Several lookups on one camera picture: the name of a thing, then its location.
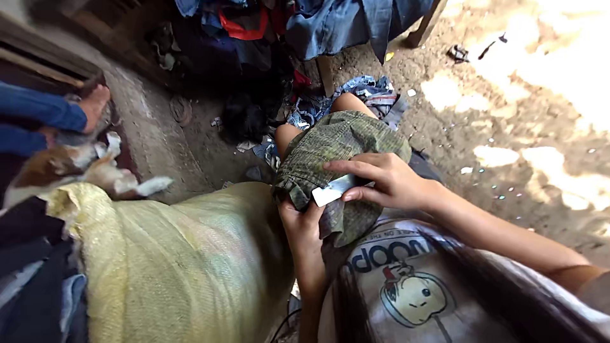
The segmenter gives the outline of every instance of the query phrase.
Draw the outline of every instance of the fabric scrap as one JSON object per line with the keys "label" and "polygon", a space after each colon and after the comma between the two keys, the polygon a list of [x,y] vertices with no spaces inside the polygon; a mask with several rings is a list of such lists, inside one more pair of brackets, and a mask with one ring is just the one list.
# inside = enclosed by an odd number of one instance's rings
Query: fabric scrap
{"label": "fabric scrap", "polygon": [[[280,203],[290,195],[297,210],[305,211],[312,190],[326,187],[328,182],[342,176],[324,170],[322,165],[359,153],[396,153],[408,162],[411,148],[402,134],[362,112],[331,113],[288,145],[272,189],[275,202]],[[320,238],[337,233],[332,238],[335,247],[353,242],[370,229],[381,210],[382,207],[366,201],[335,200],[326,206],[320,220]]]}

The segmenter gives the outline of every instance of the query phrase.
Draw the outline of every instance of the white t-shirt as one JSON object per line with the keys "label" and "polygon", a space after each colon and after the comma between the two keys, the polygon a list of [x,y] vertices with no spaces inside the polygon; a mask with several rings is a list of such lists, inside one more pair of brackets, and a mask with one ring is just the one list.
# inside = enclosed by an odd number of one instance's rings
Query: white t-shirt
{"label": "white t-shirt", "polygon": [[[489,342],[493,338],[494,343],[514,342],[505,327],[490,318],[460,286],[419,231],[439,242],[453,239],[439,234],[440,230],[429,223],[396,215],[396,211],[384,211],[372,233],[360,240],[346,262],[356,276],[379,341],[457,343]],[[483,254],[508,272],[535,280],[602,332],[610,333],[610,316],[591,309],[561,286],[518,262],[488,251]],[[603,308],[603,304],[607,305],[610,298],[605,295],[610,274],[599,278],[602,284],[597,281],[593,283],[598,285],[586,287],[591,292],[579,296],[600,304],[596,308],[608,313],[610,308]],[[322,306],[318,340],[335,341],[332,287]]]}

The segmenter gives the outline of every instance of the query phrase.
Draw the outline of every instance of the red cloth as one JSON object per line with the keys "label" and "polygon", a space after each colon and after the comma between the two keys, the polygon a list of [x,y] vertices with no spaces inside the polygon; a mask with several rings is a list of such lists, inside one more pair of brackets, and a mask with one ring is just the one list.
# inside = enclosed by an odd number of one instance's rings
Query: red cloth
{"label": "red cloth", "polygon": [[301,74],[298,70],[295,69],[295,88],[303,88],[311,86],[311,79],[307,76]]}
{"label": "red cloth", "polygon": [[265,29],[267,28],[267,21],[269,16],[267,14],[267,8],[260,2],[260,26],[258,30],[246,30],[241,25],[228,20],[223,11],[218,9],[218,17],[220,18],[220,24],[229,33],[229,37],[241,39],[241,40],[255,40],[263,38]]}

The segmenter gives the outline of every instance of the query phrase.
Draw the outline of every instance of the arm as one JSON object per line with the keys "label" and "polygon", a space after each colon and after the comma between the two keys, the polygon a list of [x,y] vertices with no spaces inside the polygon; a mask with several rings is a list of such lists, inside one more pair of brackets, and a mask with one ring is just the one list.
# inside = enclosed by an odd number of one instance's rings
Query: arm
{"label": "arm", "polygon": [[355,187],[343,194],[343,200],[423,210],[463,243],[521,262],[572,292],[607,271],[568,247],[476,207],[436,181],[422,179],[395,154],[361,154],[325,168],[375,181],[375,188]]}
{"label": "arm", "polygon": [[297,211],[290,200],[279,205],[295,265],[296,282],[301,292],[300,343],[318,341],[318,325],[327,283],[318,225],[323,211],[324,207],[319,208],[313,201],[305,213]]}

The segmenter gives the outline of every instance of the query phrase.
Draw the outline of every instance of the cable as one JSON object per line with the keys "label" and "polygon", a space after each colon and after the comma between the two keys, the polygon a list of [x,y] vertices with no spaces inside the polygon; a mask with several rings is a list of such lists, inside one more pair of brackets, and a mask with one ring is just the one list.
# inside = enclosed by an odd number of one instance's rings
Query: cable
{"label": "cable", "polygon": [[284,320],[282,320],[282,323],[279,325],[279,328],[275,331],[275,334],[273,335],[273,338],[271,338],[270,343],[274,343],[275,342],[275,339],[278,336],[279,330],[281,330],[281,328],[284,326],[284,324],[286,324],[286,322],[288,321],[288,318],[290,318],[293,314],[295,314],[297,312],[300,312],[300,311],[301,311],[301,309],[298,308],[298,309],[292,311],[291,313],[289,313],[286,316],[286,318],[284,318]]}

